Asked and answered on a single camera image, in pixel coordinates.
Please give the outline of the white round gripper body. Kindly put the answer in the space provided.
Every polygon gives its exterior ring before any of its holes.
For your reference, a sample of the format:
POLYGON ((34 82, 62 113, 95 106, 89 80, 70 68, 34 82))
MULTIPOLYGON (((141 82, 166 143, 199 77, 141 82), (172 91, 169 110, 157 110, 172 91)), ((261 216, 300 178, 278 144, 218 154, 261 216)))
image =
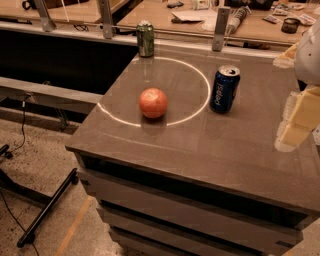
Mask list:
POLYGON ((303 34, 294 63, 298 80, 306 84, 320 85, 320 19, 303 34))

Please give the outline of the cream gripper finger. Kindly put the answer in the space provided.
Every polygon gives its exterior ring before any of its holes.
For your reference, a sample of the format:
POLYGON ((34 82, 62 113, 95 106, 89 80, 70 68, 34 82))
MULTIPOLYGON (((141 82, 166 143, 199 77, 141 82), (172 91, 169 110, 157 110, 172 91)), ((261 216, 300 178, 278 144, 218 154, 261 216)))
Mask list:
POLYGON ((320 86, 307 86, 291 92, 286 100, 274 146, 280 152, 292 152, 320 124, 320 86))
POLYGON ((298 44, 290 46, 286 51, 281 53, 273 60, 273 65, 278 68, 293 68, 295 62, 295 54, 298 48, 298 44))

